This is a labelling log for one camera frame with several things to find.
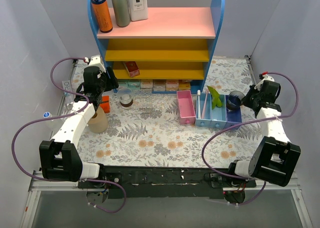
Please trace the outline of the clear cup brown base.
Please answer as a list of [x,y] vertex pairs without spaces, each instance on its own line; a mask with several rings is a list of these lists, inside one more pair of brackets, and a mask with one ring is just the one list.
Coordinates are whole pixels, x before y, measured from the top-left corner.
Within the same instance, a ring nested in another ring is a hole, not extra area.
[[123,109],[130,109],[133,105],[133,91],[129,88],[121,88],[117,91],[116,96]]

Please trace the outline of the dark blue cup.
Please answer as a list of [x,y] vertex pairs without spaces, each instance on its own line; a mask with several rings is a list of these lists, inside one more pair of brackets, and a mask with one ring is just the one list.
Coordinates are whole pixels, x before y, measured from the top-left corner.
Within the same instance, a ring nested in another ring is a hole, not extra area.
[[242,99],[245,95],[240,91],[232,91],[226,100],[226,108],[229,111],[236,111],[240,109],[240,106],[243,104]]

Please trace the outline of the green toothpaste tube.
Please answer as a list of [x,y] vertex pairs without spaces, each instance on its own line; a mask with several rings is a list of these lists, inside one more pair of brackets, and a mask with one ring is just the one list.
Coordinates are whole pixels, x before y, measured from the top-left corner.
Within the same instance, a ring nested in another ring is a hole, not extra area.
[[214,110],[216,107],[222,107],[222,101],[220,99],[220,94],[212,86],[207,86],[208,91],[211,95],[211,108]]

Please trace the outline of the clear textured glass tray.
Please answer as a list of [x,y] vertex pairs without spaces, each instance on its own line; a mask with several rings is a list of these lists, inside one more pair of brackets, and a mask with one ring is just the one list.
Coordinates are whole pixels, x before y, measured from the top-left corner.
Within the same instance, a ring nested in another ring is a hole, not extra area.
[[134,120],[166,119],[167,116],[177,117],[179,114],[178,101],[174,94],[136,92],[133,94],[133,104],[129,108],[123,108],[114,94],[111,96],[110,104],[113,114]]

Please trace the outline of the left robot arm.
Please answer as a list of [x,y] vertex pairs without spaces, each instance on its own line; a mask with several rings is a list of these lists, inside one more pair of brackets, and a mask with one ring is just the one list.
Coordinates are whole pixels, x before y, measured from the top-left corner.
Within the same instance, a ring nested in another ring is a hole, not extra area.
[[87,66],[83,83],[77,88],[71,113],[50,141],[39,146],[42,175],[48,180],[77,182],[89,179],[95,188],[106,184],[106,175],[97,163],[83,162],[77,146],[89,121],[97,114],[102,94],[115,88],[116,78],[109,78],[100,64]]

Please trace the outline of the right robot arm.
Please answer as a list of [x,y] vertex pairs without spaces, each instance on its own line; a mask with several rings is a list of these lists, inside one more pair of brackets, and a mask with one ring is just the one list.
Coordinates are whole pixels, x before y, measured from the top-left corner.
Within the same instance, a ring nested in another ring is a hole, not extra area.
[[237,187],[246,179],[256,178],[285,187],[294,172],[301,154],[298,145],[287,137],[281,116],[281,108],[276,104],[281,85],[271,76],[266,76],[257,85],[250,86],[242,104],[254,111],[261,121],[262,140],[249,161],[235,160],[229,165],[226,174],[227,183]]

